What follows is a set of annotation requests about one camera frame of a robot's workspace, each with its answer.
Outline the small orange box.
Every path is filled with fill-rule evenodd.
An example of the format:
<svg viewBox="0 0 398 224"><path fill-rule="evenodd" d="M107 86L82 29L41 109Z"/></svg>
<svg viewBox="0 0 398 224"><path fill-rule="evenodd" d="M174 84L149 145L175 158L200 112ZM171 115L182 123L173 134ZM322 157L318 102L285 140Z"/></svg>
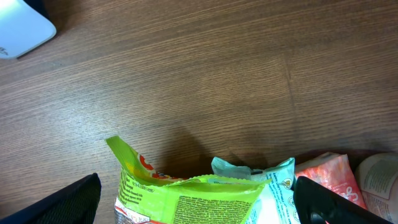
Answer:
<svg viewBox="0 0 398 224"><path fill-rule="evenodd" d="M326 152L295 166L296 178L307 177L350 202L367 209L346 154Z"/></svg>

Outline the green snack bag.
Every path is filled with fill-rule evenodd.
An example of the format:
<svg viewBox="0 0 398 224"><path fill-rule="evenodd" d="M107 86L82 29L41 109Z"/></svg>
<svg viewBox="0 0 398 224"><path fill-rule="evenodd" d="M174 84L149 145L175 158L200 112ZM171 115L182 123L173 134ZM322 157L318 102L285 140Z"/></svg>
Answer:
<svg viewBox="0 0 398 224"><path fill-rule="evenodd" d="M106 143L121 164L116 223L244 223L269 180L157 172L119 136Z"/></svg>

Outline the green lid jar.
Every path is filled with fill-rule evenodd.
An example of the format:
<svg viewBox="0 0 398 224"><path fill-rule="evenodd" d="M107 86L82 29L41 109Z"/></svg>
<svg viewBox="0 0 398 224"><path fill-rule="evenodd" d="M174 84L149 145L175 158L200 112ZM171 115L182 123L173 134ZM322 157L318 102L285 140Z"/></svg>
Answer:
<svg viewBox="0 0 398 224"><path fill-rule="evenodd" d="M397 153L386 152L366 158L354 176L367 209L375 215L397 223Z"/></svg>

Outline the light blue snack packet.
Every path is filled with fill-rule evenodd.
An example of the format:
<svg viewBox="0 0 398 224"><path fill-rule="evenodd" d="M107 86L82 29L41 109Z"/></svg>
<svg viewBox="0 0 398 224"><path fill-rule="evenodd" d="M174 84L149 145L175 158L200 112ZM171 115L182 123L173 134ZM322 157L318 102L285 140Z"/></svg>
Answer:
<svg viewBox="0 0 398 224"><path fill-rule="evenodd" d="M235 166L219 157L214 157L211 167L214 174L223 177L256 182L270 180L254 203L246 224L296 224L300 222L294 204L295 159L293 157L265 170Z"/></svg>

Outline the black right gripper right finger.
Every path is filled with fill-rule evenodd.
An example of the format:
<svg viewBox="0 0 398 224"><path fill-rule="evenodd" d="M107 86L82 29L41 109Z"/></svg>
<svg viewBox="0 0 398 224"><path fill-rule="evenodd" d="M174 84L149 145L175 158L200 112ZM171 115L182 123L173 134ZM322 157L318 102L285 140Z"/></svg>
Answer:
<svg viewBox="0 0 398 224"><path fill-rule="evenodd" d="M294 203L301 224L392 224L303 176L295 183Z"/></svg>

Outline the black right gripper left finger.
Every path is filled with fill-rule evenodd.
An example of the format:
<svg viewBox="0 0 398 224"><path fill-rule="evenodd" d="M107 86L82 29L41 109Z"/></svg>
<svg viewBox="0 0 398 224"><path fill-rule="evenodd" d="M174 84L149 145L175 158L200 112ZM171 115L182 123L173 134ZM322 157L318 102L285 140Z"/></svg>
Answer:
<svg viewBox="0 0 398 224"><path fill-rule="evenodd" d="M101 197L96 173L1 220L1 224L92 224Z"/></svg>

